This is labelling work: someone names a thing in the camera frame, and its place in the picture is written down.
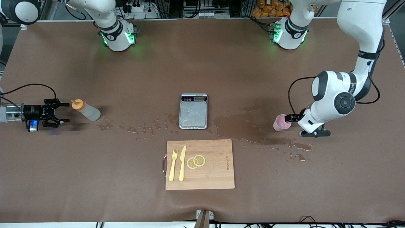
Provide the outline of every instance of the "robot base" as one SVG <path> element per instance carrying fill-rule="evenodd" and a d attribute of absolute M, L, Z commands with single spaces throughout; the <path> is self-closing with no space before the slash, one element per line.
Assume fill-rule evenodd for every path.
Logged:
<path fill-rule="evenodd" d="M 107 37 L 105 37 L 104 34 L 101 33 L 105 45 L 115 52 L 124 51 L 129 46 L 135 46 L 136 34 L 138 32 L 138 27 L 134 26 L 134 24 L 122 19 L 119 21 L 122 23 L 123 29 L 115 40 L 109 39 L 108 34 L 106 34 Z"/>
<path fill-rule="evenodd" d="M 298 48 L 300 44 L 304 42 L 307 31 L 305 31 L 304 34 L 297 32 L 294 34 L 293 38 L 286 30 L 287 20 L 288 18 L 285 17 L 272 24 L 270 28 L 270 31 L 272 31 L 270 34 L 270 40 L 272 43 L 276 43 L 284 49 L 293 50 Z"/>

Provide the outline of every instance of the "metal handle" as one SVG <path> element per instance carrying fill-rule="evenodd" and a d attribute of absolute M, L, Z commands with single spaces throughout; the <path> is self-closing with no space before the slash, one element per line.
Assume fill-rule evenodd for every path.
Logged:
<path fill-rule="evenodd" d="M 167 154 L 164 155 L 163 161 L 162 161 L 162 172 L 164 174 L 164 177 L 166 177 L 166 171 L 164 170 L 164 161 L 167 160 Z"/>

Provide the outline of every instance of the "brown tablecloth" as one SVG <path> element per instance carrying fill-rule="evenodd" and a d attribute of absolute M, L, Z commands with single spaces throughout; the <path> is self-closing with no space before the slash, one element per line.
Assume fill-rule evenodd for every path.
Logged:
<path fill-rule="evenodd" d="M 296 124 L 272 129 L 277 115 L 291 113 L 292 81 L 354 68 L 358 45 L 336 20 L 316 19 L 310 30 L 301 47 L 286 51 L 249 20 L 144 22 L 136 46 L 114 53 L 91 23 L 28 26 L 4 90 L 44 83 L 102 117 L 90 122 L 59 108 L 72 123 L 58 129 L 0 124 L 0 222 L 179 221 L 198 209 L 222 222 L 405 220 L 405 70 L 388 28 L 374 72 L 379 102 L 327 123 L 327 138 L 298 138 Z M 296 110 L 313 102 L 310 84 L 294 85 Z M 207 131 L 176 127 L 185 92 L 209 95 Z M 363 101 L 375 97 L 372 89 Z M 42 104 L 52 93 L 32 86 L 7 98 Z M 216 138 L 233 139 L 236 188 L 166 191 L 166 141 Z"/>

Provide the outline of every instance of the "pink cup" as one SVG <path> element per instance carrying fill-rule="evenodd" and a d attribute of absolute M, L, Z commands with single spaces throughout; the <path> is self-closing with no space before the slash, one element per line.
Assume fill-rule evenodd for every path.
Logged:
<path fill-rule="evenodd" d="M 276 131 L 284 131 L 285 129 L 288 129 L 291 126 L 291 122 L 286 122 L 284 119 L 286 115 L 281 114 L 276 117 L 276 120 L 273 123 L 273 128 Z"/>

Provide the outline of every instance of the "plastic bottle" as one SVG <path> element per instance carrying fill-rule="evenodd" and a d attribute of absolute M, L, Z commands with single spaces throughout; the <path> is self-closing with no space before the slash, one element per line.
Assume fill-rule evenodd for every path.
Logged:
<path fill-rule="evenodd" d="M 91 121 L 96 121 L 100 118 L 101 113 L 95 107 L 88 105 L 86 101 L 81 99 L 72 100 L 72 108 Z"/>

